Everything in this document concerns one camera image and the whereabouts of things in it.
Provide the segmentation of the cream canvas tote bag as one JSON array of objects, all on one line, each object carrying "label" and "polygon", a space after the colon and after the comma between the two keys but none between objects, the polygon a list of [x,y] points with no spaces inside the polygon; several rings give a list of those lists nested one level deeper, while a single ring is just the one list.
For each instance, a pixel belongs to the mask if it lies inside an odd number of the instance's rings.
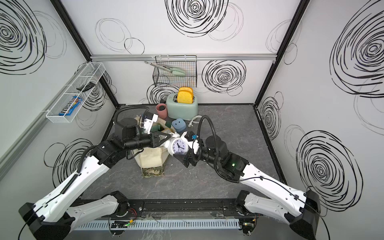
[{"label": "cream canvas tote bag", "polygon": [[[161,131],[165,134],[176,133],[175,128],[171,122],[158,118],[154,124],[161,124],[164,130]],[[142,153],[135,156],[135,161],[142,170],[143,178],[160,177],[164,175],[165,162],[169,156],[165,147],[157,148],[144,148]]]}]

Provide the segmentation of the white purple face clock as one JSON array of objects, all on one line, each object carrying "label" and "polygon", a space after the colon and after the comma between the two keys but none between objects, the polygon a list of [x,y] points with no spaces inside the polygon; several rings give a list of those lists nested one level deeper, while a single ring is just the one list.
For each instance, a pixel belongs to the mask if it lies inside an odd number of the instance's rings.
[{"label": "white purple face clock", "polygon": [[172,156],[186,155],[189,150],[192,150],[196,154],[200,148],[197,139],[188,135],[188,132],[184,132],[181,135],[178,133],[171,133],[171,138],[166,140],[164,147],[168,150]]}]

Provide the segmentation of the light blue clock back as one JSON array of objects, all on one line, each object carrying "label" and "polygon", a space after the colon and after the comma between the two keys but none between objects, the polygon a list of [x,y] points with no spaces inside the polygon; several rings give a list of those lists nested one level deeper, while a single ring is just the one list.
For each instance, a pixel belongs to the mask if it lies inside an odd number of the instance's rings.
[{"label": "light blue clock back", "polygon": [[175,128],[177,133],[182,133],[187,128],[185,121],[181,118],[173,120],[172,126]]}]

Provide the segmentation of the green round pastel clock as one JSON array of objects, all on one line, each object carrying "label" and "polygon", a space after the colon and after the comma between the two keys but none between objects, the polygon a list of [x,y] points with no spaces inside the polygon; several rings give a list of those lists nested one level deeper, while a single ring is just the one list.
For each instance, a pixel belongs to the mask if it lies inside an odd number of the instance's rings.
[{"label": "green round pastel clock", "polygon": [[152,125],[151,132],[161,132],[164,130],[164,127],[161,124]]}]

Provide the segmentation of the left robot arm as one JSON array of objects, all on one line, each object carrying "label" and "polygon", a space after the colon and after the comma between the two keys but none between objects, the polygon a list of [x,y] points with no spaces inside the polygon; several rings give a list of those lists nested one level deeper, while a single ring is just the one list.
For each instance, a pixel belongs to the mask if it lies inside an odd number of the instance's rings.
[{"label": "left robot arm", "polygon": [[59,186],[36,203],[25,203],[19,213],[37,240],[63,240],[79,226],[103,216],[124,217],[131,210],[128,199],[119,191],[99,200],[73,206],[79,196],[99,177],[133,150],[157,148],[172,136],[171,133],[151,132],[152,124],[145,119],[142,130],[136,119],[115,122],[115,133],[81,155],[78,168]]}]

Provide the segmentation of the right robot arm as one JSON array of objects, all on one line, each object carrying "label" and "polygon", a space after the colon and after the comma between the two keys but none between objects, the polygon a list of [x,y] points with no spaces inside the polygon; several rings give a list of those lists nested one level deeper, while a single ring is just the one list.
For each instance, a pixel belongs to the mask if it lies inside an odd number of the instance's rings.
[{"label": "right robot arm", "polygon": [[173,134],[166,148],[185,167],[204,161],[225,180],[246,185],[262,197],[241,191],[237,198],[242,215],[260,214],[285,224],[299,236],[316,239],[320,220],[320,197],[312,190],[303,192],[287,186],[262,172],[245,158],[228,150],[219,137],[210,136],[203,143],[194,133]]}]

